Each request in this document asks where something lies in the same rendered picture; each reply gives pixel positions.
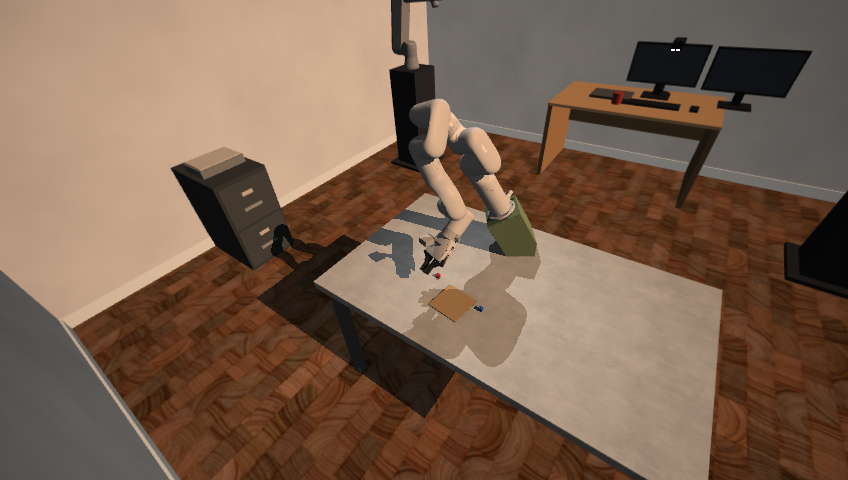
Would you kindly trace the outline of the tan flat mat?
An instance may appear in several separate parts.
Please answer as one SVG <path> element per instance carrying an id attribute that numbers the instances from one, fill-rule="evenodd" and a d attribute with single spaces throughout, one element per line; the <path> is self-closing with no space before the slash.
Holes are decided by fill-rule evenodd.
<path id="1" fill-rule="evenodd" d="M 428 305 L 453 322 L 457 322 L 476 302 L 477 300 L 449 285 Z"/>

